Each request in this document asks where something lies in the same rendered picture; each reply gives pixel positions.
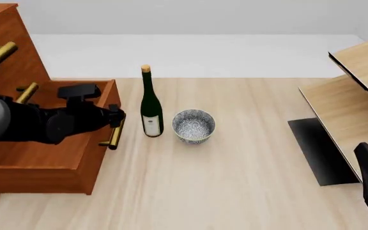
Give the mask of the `small flat plate on stalk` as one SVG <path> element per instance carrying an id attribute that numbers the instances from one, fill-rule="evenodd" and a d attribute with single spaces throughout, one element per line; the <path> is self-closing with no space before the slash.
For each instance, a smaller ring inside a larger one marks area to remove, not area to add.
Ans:
<path id="1" fill-rule="evenodd" d="M 98 98 L 102 95 L 100 88 L 96 84 L 76 84 L 60 87 L 57 97 L 66 100 L 66 106 L 82 103 L 85 99 Z"/>

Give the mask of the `flat black base panel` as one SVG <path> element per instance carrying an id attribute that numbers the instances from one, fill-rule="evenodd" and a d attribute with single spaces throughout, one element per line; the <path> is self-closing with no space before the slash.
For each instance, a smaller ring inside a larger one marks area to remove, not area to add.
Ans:
<path id="1" fill-rule="evenodd" d="M 287 123 L 320 186 L 360 182 L 317 118 Z"/>

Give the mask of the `pale wooden shelf rack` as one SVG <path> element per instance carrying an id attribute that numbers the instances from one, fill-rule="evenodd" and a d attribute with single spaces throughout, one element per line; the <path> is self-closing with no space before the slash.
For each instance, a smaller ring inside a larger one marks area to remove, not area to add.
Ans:
<path id="1" fill-rule="evenodd" d="M 351 170 L 362 181 L 354 149 L 368 143 L 368 42 L 329 58 L 344 75 L 299 90 Z"/>

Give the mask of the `brass handle of drawer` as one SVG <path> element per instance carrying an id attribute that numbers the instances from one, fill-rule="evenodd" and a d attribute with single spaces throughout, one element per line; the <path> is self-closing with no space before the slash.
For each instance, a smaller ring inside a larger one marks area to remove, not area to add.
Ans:
<path id="1" fill-rule="evenodd" d="M 118 148 L 118 144 L 119 144 L 119 140 L 121 137 L 121 133 L 122 133 L 124 124 L 125 124 L 125 119 L 121 121 L 119 127 L 114 128 L 112 130 L 112 134 L 110 136 L 109 141 L 100 142 L 98 143 L 98 145 L 107 147 L 110 150 L 116 150 Z"/>

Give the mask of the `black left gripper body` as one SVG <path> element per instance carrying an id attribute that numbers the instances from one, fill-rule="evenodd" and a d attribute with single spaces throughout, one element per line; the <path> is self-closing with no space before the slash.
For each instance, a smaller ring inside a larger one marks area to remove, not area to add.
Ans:
<path id="1" fill-rule="evenodd" d="M 120 109 L 118 105 L 109 105 L 108 120 L 111 128 L 120 127 L 125 117 L 126 113 L 122 109 Z"/>

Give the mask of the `blue white patterned bowl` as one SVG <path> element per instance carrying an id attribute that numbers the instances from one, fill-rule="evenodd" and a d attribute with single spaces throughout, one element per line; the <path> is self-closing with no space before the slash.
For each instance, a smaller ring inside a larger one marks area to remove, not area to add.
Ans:
<path id="1" fill-rule="evenodd" d="M 201 144 L 212 136 L 216 122 L 206 111 L 187 109 L 175 114 L 171 126 L 180 141 L 187 144 Z"/>

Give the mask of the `dark green wine bottle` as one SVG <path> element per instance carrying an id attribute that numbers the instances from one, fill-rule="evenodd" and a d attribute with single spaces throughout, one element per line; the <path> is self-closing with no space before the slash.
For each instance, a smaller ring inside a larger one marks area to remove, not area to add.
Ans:
<path id="1" fill-rule="evenodd" d="M 143 130 L 148 137 L 158 137 L 164 131 L 162 106 L 153 89 L 150 66 L 142 65 L 141 72 L 144 89 L 141 102 Z"/>

